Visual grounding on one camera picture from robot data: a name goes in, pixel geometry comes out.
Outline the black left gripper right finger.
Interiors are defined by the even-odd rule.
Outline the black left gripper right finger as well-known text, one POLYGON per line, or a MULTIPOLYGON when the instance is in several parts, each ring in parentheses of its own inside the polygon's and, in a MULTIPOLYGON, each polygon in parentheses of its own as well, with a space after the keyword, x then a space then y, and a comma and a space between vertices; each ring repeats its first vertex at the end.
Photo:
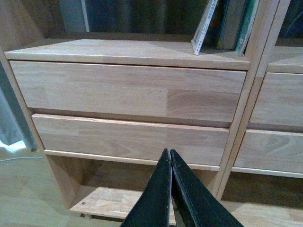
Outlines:
POLYGON ((171 195, 187 227, 243 226, 203 185, 174 149, 171 195))

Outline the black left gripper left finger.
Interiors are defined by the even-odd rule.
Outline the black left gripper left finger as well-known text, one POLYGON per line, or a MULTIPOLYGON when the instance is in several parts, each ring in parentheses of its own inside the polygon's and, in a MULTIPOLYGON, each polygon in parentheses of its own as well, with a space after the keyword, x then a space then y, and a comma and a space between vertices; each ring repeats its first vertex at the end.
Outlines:
POLYGON ((164 149, 142 195, 122 227, 168 227, 172 186, 171 156, 164 149))

